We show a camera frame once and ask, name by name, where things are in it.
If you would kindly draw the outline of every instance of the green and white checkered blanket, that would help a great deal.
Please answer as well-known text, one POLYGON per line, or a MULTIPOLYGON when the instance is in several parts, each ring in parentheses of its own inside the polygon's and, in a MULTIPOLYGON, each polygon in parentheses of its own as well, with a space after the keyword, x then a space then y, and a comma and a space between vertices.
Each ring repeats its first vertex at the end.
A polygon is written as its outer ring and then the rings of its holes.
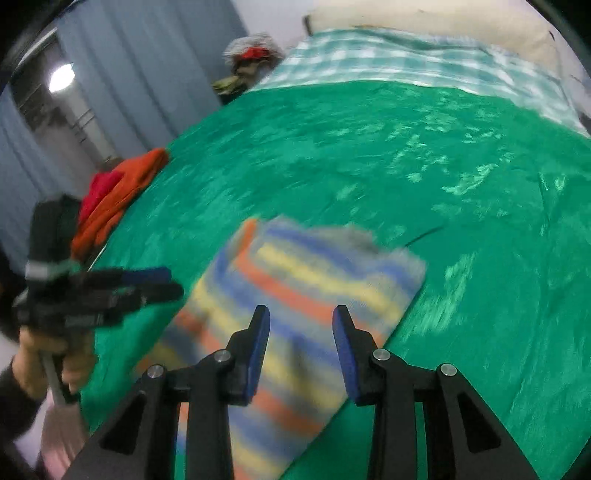
POLYGON ((292 49, 253 90, 355 80, 455 87, 507 98, 586 133, 560 79, 500 47, 466 37, 387 28, 326 30, 292 49))

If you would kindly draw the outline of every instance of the black gripper frame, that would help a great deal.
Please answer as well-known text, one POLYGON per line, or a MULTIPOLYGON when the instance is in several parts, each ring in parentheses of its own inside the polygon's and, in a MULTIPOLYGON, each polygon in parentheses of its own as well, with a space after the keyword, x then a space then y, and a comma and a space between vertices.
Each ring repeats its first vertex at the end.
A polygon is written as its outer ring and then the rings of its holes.
POLYGON ((246 330, 197 365, 148 368, 63 480, 172 480, 181 402, 189 402, 186 480, 232 480, 228 405, 252 400, 269 324, 269 310, 259 305, 246 330))
POLYGON ((417 479, 415 402, 423 404, 429 480, 538 480, 511 435, 460 371, 408 365, 378 349, 338 306, 333 333, 349 397, 376 405, 370 480, 417 479))

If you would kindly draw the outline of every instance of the hand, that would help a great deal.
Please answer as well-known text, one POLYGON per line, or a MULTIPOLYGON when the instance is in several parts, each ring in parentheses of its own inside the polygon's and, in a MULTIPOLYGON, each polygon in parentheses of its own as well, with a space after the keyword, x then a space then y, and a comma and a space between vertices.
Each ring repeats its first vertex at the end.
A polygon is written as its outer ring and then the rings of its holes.
POLYGON ((18 352, 12 360, 12 373, 22 390, 33 400, 42 400, 47 392, 47 378, 39 352, 66 354, 61 380, 69 385, 72 393, 86 385, 96 363, 92 332, 85 335, 73 351, 67 351, 68 344, 64 339, 34 332, 27 327, 21 328, 19 343, 18 352))

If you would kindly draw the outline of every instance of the striped cloth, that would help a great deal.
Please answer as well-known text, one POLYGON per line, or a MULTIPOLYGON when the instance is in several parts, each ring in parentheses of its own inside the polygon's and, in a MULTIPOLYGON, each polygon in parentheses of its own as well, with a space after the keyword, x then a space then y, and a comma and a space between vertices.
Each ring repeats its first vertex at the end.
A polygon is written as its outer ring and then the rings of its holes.
MULTIPOLYGON (((236 478, 276 479, 346 399, 332 334, 335 306, 347 305, 382 346, 424 272, 408 251, 382 252, 355 228, 305 230, 284 218, 249 219, 138 369, 194 364, 246 328, 257 304, 267 305, 271 333, 258 393, 250 407, 231 407, 229 417, 236 478)), ((184 406, 181 451, 186 415, 184 406)))

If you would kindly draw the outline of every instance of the metal screw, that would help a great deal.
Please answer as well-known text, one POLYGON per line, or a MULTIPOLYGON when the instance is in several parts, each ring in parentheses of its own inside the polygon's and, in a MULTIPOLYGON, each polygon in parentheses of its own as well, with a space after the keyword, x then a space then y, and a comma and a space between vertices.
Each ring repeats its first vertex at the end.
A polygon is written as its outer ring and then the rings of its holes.
POLYGON ((374 358, 376 360, 380 360, 381 362, 389 359, 390 356, 391 356, 390 352, 388 352, 387 350, 385 350, 383 348, 378 348, 378 349, 374 350, 374 358))
POLYGON ((150 378, 158 378, 164 373, 164 367, 162 365, 152 365, 146 370, 146 373, 150 378))
POLYGON ((441 367, 441 373, 447 377, 453 377, 457 374, 457 368, 452 364, 443 364, 441 367))
POLYGON ((227 350, 218 350, 213 354, 213 359, 216 362, 227 362, 232 357, 232 354, 227 350))

